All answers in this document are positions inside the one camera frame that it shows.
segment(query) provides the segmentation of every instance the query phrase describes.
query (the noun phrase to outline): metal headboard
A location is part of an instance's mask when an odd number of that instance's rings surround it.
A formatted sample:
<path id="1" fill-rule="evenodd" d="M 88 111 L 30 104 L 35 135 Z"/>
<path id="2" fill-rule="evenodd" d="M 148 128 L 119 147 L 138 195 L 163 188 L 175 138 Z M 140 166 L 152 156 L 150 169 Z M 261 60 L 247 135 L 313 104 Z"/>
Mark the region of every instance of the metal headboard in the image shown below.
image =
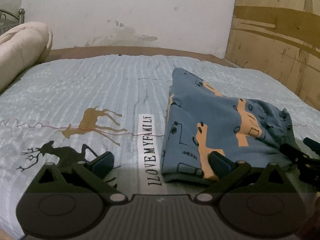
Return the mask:
<path id="1" fill-rule="evenodd" d="M 4 34 L 5 32 L 7 32 L 8 30 L 12 29 L 15 26 L 23 24 L 24 14 L 25 14 L 25 11 L 23 8 L 19 10 L 18 16 L 13 14 L 12 12 L 0 9 L 0 35 Z M 7 16 L 11 16 L 17 21 L 7 20 Z"/>

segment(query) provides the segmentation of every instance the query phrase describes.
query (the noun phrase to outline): red stitching line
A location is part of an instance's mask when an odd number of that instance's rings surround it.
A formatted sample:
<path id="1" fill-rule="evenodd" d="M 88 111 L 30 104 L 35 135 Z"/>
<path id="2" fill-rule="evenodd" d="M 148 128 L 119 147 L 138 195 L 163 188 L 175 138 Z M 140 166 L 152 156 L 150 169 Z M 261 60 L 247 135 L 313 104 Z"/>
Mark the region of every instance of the red stitching line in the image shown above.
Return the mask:
<path id="1" fill-rule="evenodd" d="M 15 118 L 15 117 L 10 118 L 7 122 L 5 122 L 4 120 L 2 120 L 0 123 L 3 123 L 5 126 L 7 126 L 7 123 L 8 123 L 9 121 L 11 121 L 11 120 L 16 120 L 16 121 L 17 121 L 17 125 L 16 125 L 17 128 L 20 127 L 20 126 L 22 126 L 22 125 L 25 125 L 25 124 L 28 125 L 29 128 L 35 128 L 38 124 L 41 125 L 41 128 L 42 128 L 42 127 L 49 127 L 49 128 L 53 128 L 53 129 L 67 129 L 67 128 L 72 128 L 72 127 L 54 127 L 54 126 L 50 126 L 50 125 L 44 125 L 44 124 L 42 124 L 42 123 L 40 123 L 40 122 L 36 123 L 34 126 L 30 126 L 30 124 L 28 124 L 28 123 L 26 123 L 26 122 L 18 125 L 19 119 Z M 131 132 L 120 133 L 120 134 L 119 134 L 119 133 L 118 133 L 118 134 L 116 134 L 116 133 L 109 133 L 109 132 L 103 132 L 103 133 L 110 134 L 110 135 L 117 135 L 117 136 L 119 136 L 119 135 L 125 135 L 125 134 L 132 134 L 133 136 L 145 135 L 145 133 L 134 134 L 134 133 L 131 133 Z M 164 136 L 164 135 L 163 135 L 163 134 L 162 134 L 162 135 L 149 135 L 149 134 L 148 134 L 148 136 L 162 137 L 162 136 Z"/>

